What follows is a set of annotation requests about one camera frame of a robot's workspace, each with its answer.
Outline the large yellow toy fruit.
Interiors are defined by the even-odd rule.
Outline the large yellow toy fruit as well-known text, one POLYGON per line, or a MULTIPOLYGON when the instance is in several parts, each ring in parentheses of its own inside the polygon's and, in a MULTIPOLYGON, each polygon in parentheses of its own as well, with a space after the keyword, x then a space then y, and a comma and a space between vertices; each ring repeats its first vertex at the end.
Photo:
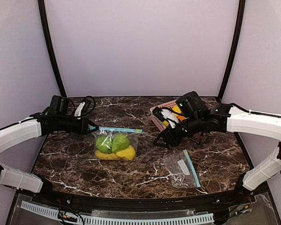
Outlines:
POLYGON ((131 161, 135 158, 136 151, 135 151, 133 146, 129 145, 128 148, 116 152, 116 156, 121 158, 121 159, 131 161))

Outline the green toy lime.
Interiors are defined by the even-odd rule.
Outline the green toy lime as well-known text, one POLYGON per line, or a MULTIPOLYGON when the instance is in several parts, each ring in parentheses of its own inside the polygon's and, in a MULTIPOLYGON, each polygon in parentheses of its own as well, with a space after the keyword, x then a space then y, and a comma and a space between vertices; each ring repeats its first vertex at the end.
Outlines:
POLYGON ((111 136, 102 135, 96 140, 96 149, 105 154, 111 153, 112 145, 111 136))
POLYGON ((112 145, 112 153, 116 153, 118 151, 124 150, 129 147, 130 140, 129 138, 124 134, 117 134, 113 138, 113 145, 112 145))

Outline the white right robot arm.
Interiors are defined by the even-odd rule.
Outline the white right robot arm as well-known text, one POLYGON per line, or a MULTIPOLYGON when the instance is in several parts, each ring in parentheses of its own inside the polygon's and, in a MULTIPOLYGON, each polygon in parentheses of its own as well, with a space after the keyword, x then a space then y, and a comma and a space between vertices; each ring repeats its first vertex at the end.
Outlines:
POLYGON ((156 146, 177 147, 183 139, 198 133, 240 134, 246 147, 259 150, 271 147, 257 159, 258 153, 249 151, 254 168, 242 174, 235 189, 249 192, 281 173, 281 114, 245 109, 235 103, 217 103, 208 107, 195 92, 188 92, 175 100, 178 110, 158 105, 151 108, 153 116, 169 125, 155 139, 156 146))

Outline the clear zip bag yellow slider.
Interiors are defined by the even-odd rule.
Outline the clear zip bag yellow slider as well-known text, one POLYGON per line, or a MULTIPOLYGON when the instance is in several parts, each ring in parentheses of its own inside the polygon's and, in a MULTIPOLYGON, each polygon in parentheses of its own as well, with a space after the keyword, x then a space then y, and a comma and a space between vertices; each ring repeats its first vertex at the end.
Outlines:
POLYGON ((95 156, 101 160, 133 161, 136 157, 141 129, 89 127, 95 136, 95 156))

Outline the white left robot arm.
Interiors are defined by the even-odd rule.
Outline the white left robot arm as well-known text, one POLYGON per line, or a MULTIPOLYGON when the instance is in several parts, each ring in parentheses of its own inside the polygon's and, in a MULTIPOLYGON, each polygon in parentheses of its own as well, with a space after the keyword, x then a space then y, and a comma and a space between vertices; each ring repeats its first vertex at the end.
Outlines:
MULTIPOLYGON (((42 112, 0 128, 0 154, 23 142, 54 132, 88 135, 99 129, 98 125, 87 118, 96 107, 92 96, 84 97, 72 113, 68 113, 69 104, 73 104, 71 99, 54 95, 50 105, 42 112)), ((48 184, 49 182, 39 175, 0 163, 0 185, 40 193, 48 184)))

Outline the small yellow toy lemon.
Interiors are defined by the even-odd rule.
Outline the small yellow toy lemon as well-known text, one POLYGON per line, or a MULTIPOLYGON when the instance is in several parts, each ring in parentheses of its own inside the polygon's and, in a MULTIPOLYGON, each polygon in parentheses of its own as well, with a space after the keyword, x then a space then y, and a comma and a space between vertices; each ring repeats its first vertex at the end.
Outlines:
POLYGON ((121 159, 115 153, 102 153, 99 150, 95 151, 95 156, 101 160, 120 160, 121 159))

